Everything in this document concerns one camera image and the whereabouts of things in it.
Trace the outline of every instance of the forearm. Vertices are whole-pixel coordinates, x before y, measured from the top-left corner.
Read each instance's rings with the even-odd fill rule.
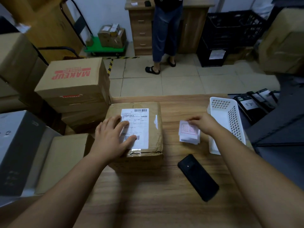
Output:
[[[84,157],[9,228],[73,227],[84,203],[107,163],[91,154]]]
[[[304,224],[304,195],[300,188],[225,128],[217,128],[212,137],[262,226],[278,228]]]

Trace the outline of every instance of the tile floor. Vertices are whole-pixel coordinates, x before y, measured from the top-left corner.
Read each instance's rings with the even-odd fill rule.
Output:
[[[133,57],[132,43],[126,57]],[[104,60],[109,67],[110,60]],[[192,94],[237,94],[263,88],[279,90],[275,76],[265,75],[256,62],[237,61],[222,67],[200,66],[196,54],[178,54],[176,67],[170,67],[163,57],[161,74],[145,72],[153,65],[152,56],[135,59],[114,59],[110,73],[110,92],[113,97],[159,96]]]

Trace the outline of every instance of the black top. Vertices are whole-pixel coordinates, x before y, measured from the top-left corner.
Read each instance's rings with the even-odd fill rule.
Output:
[[[183,4],[183,1],[180,0],[154,0],[155,5],[160,7],[164,12],[170,12]]]

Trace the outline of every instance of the stack of paper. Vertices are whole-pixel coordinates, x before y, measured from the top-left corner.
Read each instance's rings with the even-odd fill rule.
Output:
[[[180,142],[187,142],[197,145],[200,143],[200,133],[201,131],[196,126],[189,125],[187,121],[179,122],[178,135]]]

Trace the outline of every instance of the countertop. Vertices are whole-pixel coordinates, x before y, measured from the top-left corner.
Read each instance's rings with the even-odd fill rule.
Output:
[[[157,171],[129,174],[117,174],[106,167],[74,228],[260,227],[222,157],[209,153],[208,137],[201,135],[199,145],[179,142],[179,121],[205,112],[211,96],[228,98],[227,95],[113,98],[113,103],[160,103],[164,164]],[[177,163],[191,153],[219,184],[218,193],[208,203],[177,167]],[[0,208],[0,227],[7,226],[35,200],[22,199]]]
[[[154,0],[150,0],[151,7],[145,7],[146,0],[126,0],[125,10],[150,10],[155,8]],[[202,8],[215,6],[212,0],[184,0],[184,8]]]

